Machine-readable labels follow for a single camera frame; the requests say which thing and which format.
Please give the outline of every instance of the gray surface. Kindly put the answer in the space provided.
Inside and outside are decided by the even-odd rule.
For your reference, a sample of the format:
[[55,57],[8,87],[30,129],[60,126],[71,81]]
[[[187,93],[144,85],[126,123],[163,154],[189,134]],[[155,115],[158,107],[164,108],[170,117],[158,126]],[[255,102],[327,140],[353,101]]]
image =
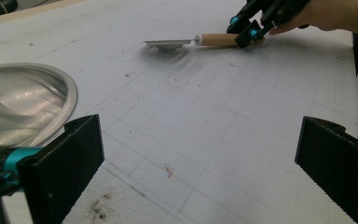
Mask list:
[[24,10],[30,7],[42,6],[45,4],[50,4],[53,2],[59,2],[60,0],[17,0],[19,3],[19,7],[17,8],[18,11]]

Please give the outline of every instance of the teal connector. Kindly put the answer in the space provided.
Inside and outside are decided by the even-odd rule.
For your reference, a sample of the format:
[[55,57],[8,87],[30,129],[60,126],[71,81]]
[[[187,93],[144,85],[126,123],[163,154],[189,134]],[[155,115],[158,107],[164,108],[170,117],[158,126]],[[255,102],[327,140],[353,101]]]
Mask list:
[[19,147],[14,150],[5,161],[4,169],[5,172],[13,172],[14,175],[18,176],[19,171],[17,170],[16,163],[27,156],[32,156],[39,152],[42,147]]
[[42,147],[19,147],[7,156],[4,167],[0,172],[1,195],[11,195],[21,190],[20,175],[16,164],[23,158],[34,155],[41,149]]

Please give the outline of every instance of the human hand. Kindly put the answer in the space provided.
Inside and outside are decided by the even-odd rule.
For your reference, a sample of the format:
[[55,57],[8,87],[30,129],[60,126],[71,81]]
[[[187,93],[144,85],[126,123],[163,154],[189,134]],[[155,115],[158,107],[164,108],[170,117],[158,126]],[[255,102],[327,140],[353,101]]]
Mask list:
[[281,34],[305,24],[316,26],[323,31],[341,29],[342,22],[348,15],[348,2],[348,0],[311,0],[289,22],[270,30],[269,34]]

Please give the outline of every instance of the spatula handle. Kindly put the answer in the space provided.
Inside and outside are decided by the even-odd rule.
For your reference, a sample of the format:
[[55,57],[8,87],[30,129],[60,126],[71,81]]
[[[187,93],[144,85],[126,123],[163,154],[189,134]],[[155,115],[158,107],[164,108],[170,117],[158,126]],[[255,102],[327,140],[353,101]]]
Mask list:
[[[235,42],[237,34],[200,34],[196,35],[195,43],[198,46],[238,46]],[[259,45],[264,42],[264,38],[259,42],[251,42],[251,45]]]

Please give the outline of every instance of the debris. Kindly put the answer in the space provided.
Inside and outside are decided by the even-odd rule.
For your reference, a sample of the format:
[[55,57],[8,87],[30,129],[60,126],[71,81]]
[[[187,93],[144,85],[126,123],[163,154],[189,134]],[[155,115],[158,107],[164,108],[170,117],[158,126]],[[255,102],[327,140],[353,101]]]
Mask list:
[[171,178],[171,176],[173,176],[173,169],[171,169],[169,166],[166,166],[165,170],[169,173],[168,178]]

